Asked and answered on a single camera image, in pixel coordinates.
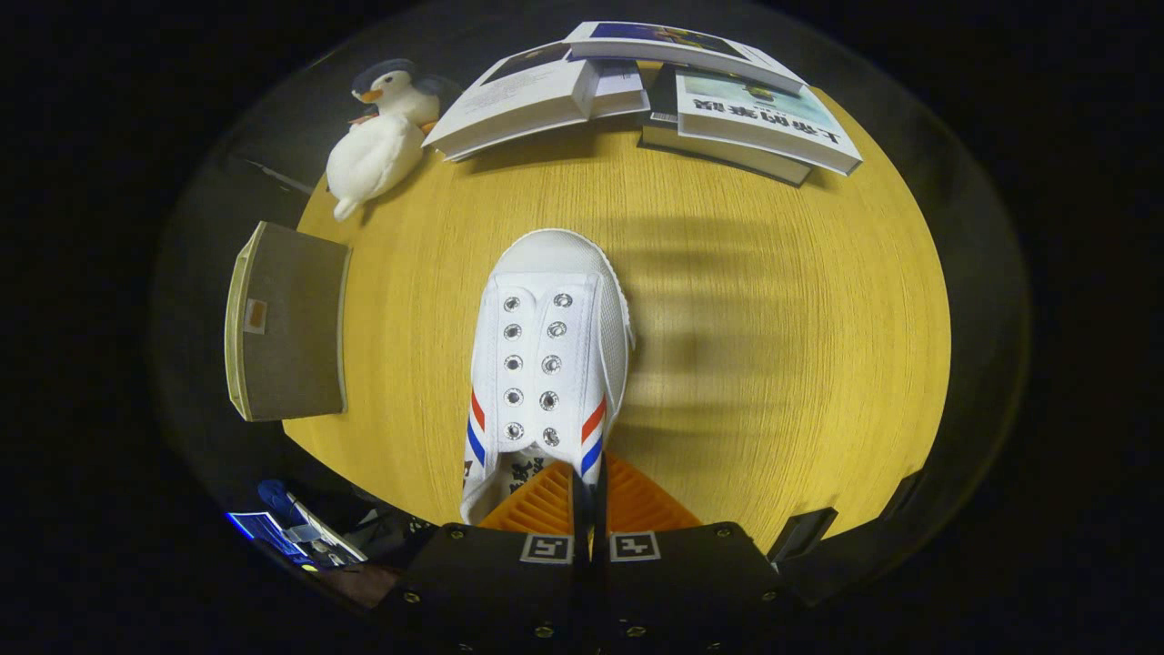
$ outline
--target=yellow wooden tabletop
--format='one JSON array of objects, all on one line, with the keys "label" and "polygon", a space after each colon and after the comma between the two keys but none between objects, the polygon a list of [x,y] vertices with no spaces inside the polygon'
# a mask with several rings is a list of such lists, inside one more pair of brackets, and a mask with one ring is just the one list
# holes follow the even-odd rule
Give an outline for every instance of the yellow wooden tabletop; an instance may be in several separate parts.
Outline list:
[{"label": "yellow wooden tabletop", "polygon": [[865,163],[801,188],[637,148],[625,116],[462,163],[431,151],[345,222],[321,179],[299,229],[353,248],[348,412],[286,434],[388,503],[459,521],[485,277],[521,234],[565,227],[609,255],[639,341],[612,453],[761,550],[795,514],[836,508],[828,536],[876,518],[934,442],[950,312],[906,183],[821,97]]}]

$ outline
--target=stuffed duck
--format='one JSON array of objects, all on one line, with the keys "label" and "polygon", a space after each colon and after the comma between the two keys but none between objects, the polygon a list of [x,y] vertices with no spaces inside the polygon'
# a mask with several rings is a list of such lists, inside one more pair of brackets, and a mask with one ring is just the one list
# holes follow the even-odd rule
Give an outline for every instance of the stuffed duck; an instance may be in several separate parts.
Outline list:
[{"label": "stuffed duck", "polygon": [[327,157],[327,184],[339,202],[335,220],[391,188],[420,162],[420,144],[453,104],[460,87],[434,74],[417,74],[407,59],[389,59],[360,73],[352,94],[375,112],[352,121]]}]

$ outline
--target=stack of books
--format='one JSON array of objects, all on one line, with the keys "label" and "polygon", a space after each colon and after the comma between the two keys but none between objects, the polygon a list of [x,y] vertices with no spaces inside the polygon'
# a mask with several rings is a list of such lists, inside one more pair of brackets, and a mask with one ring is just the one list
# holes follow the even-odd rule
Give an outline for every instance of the stack of books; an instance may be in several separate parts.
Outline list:
[{"label": "stack of books", "polygon": [[[638,60],[662,62],[650,91]],[[850,175],[860,154],[800,77],[764,51],[666,26],[587,21],[490,66],[425,140],[460,161],[512,138],[640,113],[641,147],[715,159],[800,185],[814,166]]]}]

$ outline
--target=white canvas shoe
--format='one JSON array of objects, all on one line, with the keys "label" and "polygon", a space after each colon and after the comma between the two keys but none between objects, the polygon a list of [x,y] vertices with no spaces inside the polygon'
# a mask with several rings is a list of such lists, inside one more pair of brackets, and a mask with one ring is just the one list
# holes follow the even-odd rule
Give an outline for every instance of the white canvas shoe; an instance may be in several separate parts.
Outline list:
[{"label": "white canvas shoe", "polygon": [[502,254],[473,344],[467,524],[559,460],[597,484],[633,348],[626,297],[598,245],[568,229],[539,229]]}]

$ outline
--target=red and blue stripe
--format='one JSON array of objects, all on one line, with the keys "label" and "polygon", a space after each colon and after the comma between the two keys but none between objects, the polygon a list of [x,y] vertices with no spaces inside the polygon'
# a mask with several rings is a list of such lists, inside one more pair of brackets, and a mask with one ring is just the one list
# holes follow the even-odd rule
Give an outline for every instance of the red and blue stripe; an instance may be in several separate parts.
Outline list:
[{"label": "red and blue stripe", "polygon": [[[466,428],[466,434],[469,439],[469,448],[473,449],[473,455],[477,456],[477,462],[482,467],[485,465],[485,447],[481,446],[481,437],[474,434],[474,428],[482,435],[485,434],[485,413],[481,410],[481,404],[477,403],[477,392],[473,392],[471,396],[471,408],[473,412],[469,414],[469,426]],[[477,425],[473,425],[473,420],[477,420]]]},{"label": "red and blue stripe", "polygon": [[585,448],[587,441],[597,435],[598,439],[594,440],[590,450],[582,457],[582,475],[590,470],[591,467],[598,462],[598,457],[602,455],[602,426],[603,418],[606,417],[606,397],[602,397],[602,403],[598,404],[598,408],[594,411],[594,414],[587,419],[585,423],[582,425],[582,448]]}]

